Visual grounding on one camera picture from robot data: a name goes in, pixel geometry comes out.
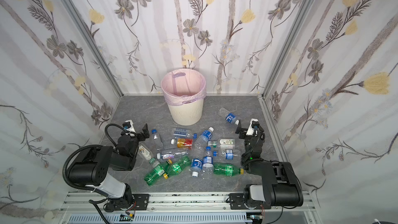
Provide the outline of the green bottle yellow cap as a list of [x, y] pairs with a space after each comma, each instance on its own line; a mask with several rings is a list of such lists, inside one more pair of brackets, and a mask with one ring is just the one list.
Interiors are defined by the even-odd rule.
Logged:
[[243, 175], [244, 169], [230, 163], [215, 163], [214, 174], [232, 177], [237, 175]]

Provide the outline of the clear bottle purple label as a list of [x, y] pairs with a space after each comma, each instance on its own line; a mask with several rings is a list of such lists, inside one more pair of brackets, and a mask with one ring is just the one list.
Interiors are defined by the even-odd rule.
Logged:
[[189, 154], [188, 148], [174, 148], [162, 150], [157, 153], [156, 157], [158, 160], [168, 160], [168, 159], [177, 159], [183, 156], [187, 156]]

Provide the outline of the small clear bottle blue label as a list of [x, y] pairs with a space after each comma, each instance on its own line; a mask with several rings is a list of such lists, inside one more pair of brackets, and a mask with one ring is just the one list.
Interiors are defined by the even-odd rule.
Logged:
[[213, 157], [218, 161], [238, 160], [241, 152], [236, 149], [214, 150]]

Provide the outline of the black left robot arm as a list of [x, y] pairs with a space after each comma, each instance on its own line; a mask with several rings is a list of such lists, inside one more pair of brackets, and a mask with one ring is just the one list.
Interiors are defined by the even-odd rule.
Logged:
[[95, 192], [104, 197], [102, 200], [90, 203], [96, 209], [103, 204], [103, 210], [113, 211], [145, 211], [148, 206], [148, 194], [133, 194], [127, 183], [120, 182], [110, 175], [113, 171], [132, 171], [134, 169], [138, 148], [150, 137], [145, 124], [140, 132], [135, 131], [132, 121], [123, 125], [108, 124], [104, 128], [109, 139], [108, 128], [121, 130], [117, 141], [111, 141], [110, 146], [87, 145], [74, 151], [65, 161], [62, 176], [66, 184], [78, 190]]

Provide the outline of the clear bottle green cap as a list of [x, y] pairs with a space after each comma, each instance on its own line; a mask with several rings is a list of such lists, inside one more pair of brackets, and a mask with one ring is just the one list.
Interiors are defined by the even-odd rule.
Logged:
[[222, 138], [214, 141], [208, 141], [208, 146], [219, 149], [234, 149], [235, 139]]

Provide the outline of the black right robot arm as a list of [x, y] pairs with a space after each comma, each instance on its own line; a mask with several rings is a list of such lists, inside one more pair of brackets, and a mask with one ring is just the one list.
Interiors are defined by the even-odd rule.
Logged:
[[235, 133], [244, 140], [241, 167], [248, 174], [260, 176], [261, 184], [247, 184], [242, 194], [230, 194], [230, 207], [263, 210], [274, 206], [288, 209], [302, 206], [303, 190], [291, 163], [261, 157], [265, 130], [258, 119], [252, 119], [248, 128], [243, 128], [238, 121]]

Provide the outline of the clear bottle white label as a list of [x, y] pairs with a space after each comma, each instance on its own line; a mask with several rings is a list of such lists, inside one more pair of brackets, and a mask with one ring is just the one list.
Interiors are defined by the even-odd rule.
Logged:
[[155, 168], [158, 166], [160, 163], [159, 161], [154, 157], [152, 151], [145, 145], [145, 144], [139, 144], [138, 146], [138, 154], [149, 164]]

